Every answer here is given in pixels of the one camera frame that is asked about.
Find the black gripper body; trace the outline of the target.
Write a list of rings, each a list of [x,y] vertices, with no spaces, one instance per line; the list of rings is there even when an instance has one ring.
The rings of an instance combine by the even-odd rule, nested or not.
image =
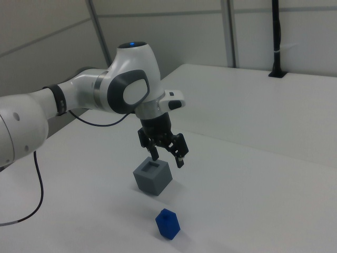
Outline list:
[[[142,128],[139,129],[141,139],[154,139],[155,141],[169,141],[173,133],[171,131],[171,120],[168,113],[164,113],[156,118],[141,120]]]

